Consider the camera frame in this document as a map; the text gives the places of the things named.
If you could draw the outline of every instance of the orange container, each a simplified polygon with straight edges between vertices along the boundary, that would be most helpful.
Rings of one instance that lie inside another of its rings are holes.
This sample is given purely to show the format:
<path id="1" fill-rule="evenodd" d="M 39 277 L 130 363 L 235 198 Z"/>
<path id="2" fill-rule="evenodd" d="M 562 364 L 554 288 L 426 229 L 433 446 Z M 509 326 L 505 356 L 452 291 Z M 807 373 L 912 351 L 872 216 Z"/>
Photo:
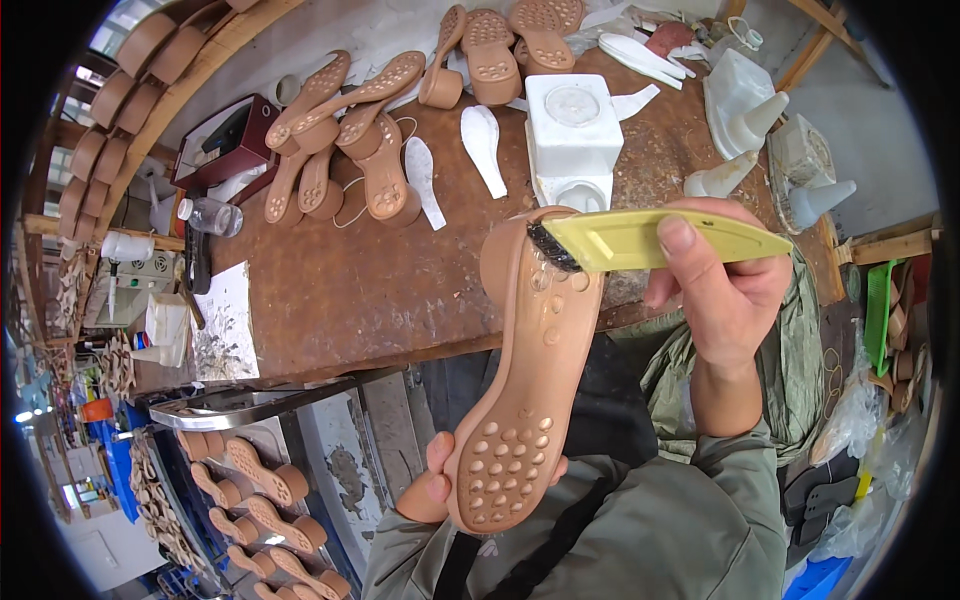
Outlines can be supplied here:
<path id="1" fill-rule="evenodd" d="M 108 397 L 93 400 L 80 408 L 84 412 L 85 422 L 109 419 L 113 416 L 113 406 L 110 404 L 110 398 Z"/>

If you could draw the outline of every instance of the green plastic tray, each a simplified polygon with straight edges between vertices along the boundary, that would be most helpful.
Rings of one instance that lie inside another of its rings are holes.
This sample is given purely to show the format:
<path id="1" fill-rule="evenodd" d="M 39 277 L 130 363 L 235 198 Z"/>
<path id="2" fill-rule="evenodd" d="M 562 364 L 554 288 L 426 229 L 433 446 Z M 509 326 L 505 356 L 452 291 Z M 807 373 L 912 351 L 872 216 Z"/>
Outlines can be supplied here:
<path id="1" fill-rule="evenodd" d="M 890 318 L 890 275 L 902 260 L 891 260 L 867 272 L 867 324 L 863 329 L 863 344 L 867 347 L 870 364 L 876 375 L 882 377 L 893 362 L 887 357 L 887 321 Z"/>

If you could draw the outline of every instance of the black bristles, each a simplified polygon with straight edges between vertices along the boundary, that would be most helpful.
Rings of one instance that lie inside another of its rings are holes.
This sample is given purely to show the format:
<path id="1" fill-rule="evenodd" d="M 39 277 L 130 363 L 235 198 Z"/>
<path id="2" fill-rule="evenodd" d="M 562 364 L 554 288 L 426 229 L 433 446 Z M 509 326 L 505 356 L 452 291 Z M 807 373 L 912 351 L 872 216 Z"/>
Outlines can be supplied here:
<path id="1" fill-rule="evenodd" d="M 553 266 L 568 273 L 583 271 L 577 259 L 540 222 L 527 224 L 527 236 Z"/>

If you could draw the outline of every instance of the white plastic cone nozzle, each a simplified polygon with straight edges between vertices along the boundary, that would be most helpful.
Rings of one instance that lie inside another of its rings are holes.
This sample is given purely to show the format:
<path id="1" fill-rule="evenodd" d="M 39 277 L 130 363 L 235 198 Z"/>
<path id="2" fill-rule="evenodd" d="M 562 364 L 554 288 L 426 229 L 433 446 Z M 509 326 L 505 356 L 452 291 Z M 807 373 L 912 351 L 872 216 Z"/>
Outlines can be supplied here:
<path id="1" fill-rule="evenodd" d="M 741 152 L 763 148 L 767 132 L 789 103 L 786 92 L 777 92 L 760 106 L 734 116 L 727 124 L 733 146 Z"/>
<path id="2" fill-rule="evenodd" d="M 855 191 L 855 181 L 839 181 L 813 189 L 793 188 L 787 199 L 790 202 L 794 225 L 800 229 L 812 227 L 820 215 L 846 200 Z"/>
<path id="3" fill-rule="evenodd" d="M 697 171 L 684 181 L 684 196 L 727 198 L 754 168 L 757 156 L 756 150 L 750 150 L 712 169 Z"/>

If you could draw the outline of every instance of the blue plastic crate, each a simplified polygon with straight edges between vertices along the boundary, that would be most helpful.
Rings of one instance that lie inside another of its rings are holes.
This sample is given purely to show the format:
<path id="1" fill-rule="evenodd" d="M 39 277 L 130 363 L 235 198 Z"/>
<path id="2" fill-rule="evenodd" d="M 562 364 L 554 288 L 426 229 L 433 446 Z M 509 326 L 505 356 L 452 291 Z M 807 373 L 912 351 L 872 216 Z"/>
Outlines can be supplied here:
<path id="1" fill-rule="evenodd" d="M 826 559 L 819 563 L 807 561 L 804 574 L 793 580 L 783 600 L 824 600 L 847 572 L 853 558 Z"/>

